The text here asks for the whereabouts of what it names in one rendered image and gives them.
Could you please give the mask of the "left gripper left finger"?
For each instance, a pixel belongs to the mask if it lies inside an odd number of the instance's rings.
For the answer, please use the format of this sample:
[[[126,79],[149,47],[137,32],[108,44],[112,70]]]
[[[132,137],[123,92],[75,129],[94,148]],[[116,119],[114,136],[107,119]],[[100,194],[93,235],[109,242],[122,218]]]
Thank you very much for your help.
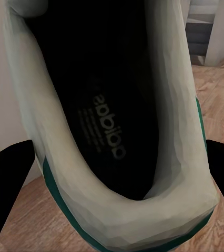
[[[0,152],[0,233],[34,161],[31,140],[15,143]]]

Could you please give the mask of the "gym shoe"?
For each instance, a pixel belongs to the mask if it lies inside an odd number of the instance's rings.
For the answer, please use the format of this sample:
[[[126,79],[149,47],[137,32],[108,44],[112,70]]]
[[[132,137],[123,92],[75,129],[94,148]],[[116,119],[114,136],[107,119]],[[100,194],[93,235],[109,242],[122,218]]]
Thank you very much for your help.
[[[98,252],[172,252],[219,203],[180,0],[1,0],[19,115]]]

